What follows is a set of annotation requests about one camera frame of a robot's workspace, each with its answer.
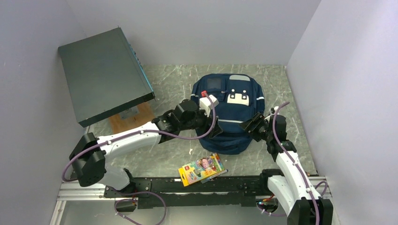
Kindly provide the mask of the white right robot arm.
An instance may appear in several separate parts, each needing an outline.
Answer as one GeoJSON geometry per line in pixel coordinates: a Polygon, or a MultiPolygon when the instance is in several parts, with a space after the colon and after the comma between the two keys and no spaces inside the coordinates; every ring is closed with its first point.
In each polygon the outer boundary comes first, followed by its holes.
{"type": "Polygon", "coordinates": [[[294,144],[287,139],[286,118],[281,115],[265,117],[257,113],[240,127],[260,142],[265,141],[267,151],[278,165],[260,174],[259,190],[276,197],[287,216],[289,225],[330,225],[333,204],[311,184],[305,173],[294,144]]]}

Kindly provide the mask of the navy blue student backpack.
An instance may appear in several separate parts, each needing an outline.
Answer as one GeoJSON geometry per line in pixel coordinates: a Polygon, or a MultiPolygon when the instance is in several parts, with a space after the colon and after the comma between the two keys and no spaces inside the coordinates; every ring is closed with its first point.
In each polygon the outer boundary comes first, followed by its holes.
{"type": "Polygon", "coordinates": [[[264,113],[262,86],[245,74],[208,74],[194,83],[191,100],[198,104],[203,91],[216,97],[219,102],[215,112],[222,133],[201,138],[201,146],[224,155],[237,155],[245,151],[253,139],[241,128],[240,123],[257,113],[264,113]]]}

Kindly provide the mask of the blue pen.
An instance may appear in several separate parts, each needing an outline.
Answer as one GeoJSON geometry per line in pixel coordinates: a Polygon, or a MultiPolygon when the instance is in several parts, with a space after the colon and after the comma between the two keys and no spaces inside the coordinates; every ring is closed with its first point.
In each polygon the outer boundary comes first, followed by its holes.
{"type": "Polygon", "coordinates": [[[206,182],[208,182],[208,181],[214,179],[215,177],[220,176],[220,175],[222,175],[222,174],[225,174],[225,173],[227,173],[227,172],[228,172],[228,169],[225,169],[225,170],[223,170],[223,171],[220,171],[220,172],[217,173],[217,174],[214,174],[214,175],[212,175],[212,176],[209,176],[209,177],[205,178],[204,180],[201,181],[201,183],[206,183],[206,182]]]}

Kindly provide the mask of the yellow crayon box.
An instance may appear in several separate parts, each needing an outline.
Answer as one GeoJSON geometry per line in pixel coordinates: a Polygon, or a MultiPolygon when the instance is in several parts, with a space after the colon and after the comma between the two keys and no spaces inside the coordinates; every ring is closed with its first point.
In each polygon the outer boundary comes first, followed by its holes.
{"type": "Polygon", "coordinates": [[[205,178],[219,173],[226,168],[217,153],[183,165],[178,169],[184,187],[201,182],[205,178]]]}

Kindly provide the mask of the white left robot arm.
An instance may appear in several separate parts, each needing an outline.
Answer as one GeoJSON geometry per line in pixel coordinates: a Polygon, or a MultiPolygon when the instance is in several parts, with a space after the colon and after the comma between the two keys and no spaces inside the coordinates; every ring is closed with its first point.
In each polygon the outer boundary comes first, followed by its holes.
{"type": "Polygon", "coordinates": [[[128,197],[136,190],[137,182],[128,169],[115,168],[110,161],[135,149],[183,139],[180,132],[184,130],[202,131],[198,139],[218,135],[222,132],[215,113],[218,104],[213,95],[200,98],[198,103],[185,99],[175,109],[137,128],[100,137],[84,134],[66,167],[72,166],[81,187],[103,184],[128,197]]]}

